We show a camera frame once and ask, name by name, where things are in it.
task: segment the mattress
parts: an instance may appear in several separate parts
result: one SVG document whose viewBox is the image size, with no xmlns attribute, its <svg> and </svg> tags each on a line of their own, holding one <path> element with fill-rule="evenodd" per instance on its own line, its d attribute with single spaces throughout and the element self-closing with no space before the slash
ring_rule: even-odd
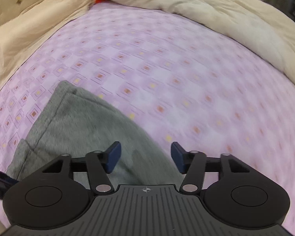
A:
<svg viewBox="0 0 295 236">
<path fill-rule="evenodd" d="M 277 182 L 291 199 L 283 225 L 295 235 L 295 86 L 244 46 L 178 15 L 94 5 L 0 91 L 2 171 L 62 80 L 115 106 L 168 156 L 173 141 L 232 153 Z M 205 187 L 215 180 L 206 176 Z M 9 225 L 1 201 L 0 219 Z"/>
</svg>

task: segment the screw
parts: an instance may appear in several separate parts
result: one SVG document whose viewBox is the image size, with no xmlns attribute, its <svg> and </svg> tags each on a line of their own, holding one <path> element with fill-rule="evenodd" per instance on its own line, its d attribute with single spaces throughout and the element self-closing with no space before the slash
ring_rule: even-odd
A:
<svg viewBox="0 0 295 236">
<path fill-rule="evenodd" d="M 189 193 L 195 192 L 196 190 L 198 190 L 198 187 L 194 184 L 185 184 L 183 186 L 183 190 Z"/>
<path fill-rule="evenodd" d="M 105 193 L 111 190 L 111 186 L 108 184 L 100 184 L 95 189 L 98 192 Z"/>
</svg>

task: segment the crosshair symbol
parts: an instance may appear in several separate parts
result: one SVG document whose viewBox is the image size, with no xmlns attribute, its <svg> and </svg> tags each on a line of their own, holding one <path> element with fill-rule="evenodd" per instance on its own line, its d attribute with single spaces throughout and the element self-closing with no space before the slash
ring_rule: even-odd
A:
<svg viewBox="0 0 295 236">
<path fill-rule="evenodd" d="M 148 193 L 149 191 L 151 191 L 152 189 L 150 189 L 149 187 L 145 187 L 145 188 L 143 188 L 142 189 L 142 191 L 144 191 L 144 192 L 146 192 L 146 193 Z"/>
</svg>

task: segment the gray towel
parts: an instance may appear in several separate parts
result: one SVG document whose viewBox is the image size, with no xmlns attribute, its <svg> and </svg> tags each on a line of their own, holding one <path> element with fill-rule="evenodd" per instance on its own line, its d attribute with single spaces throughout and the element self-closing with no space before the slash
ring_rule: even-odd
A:
<svg viewBox="0 0 295 236">
<path fill-rule="evenodd" d="M 22 180 L 60 154 L 83 157 L 106 150 L 114 141 L 122 147 L 109 175 L 115 188 L 182 183 L 173 162 L 145 131 L 101 98 L 67 81 L 58 84 L 26 139 L 19 142 L 7 174 Z M 74 179 L 89 188 L 85 173 L 75 173 Z"/>
</svg>

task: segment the beige pillow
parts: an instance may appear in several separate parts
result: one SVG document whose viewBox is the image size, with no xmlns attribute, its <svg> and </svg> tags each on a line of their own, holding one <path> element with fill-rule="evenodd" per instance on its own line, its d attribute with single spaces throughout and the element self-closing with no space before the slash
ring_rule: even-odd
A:
<svg viewBox="0 0 295 236">
<path fill-rule="evenodd" d="M 52 34 L 83 15 L 94 0 L 44 0 L 0 26 L 0 90 Z"/>
</svg>

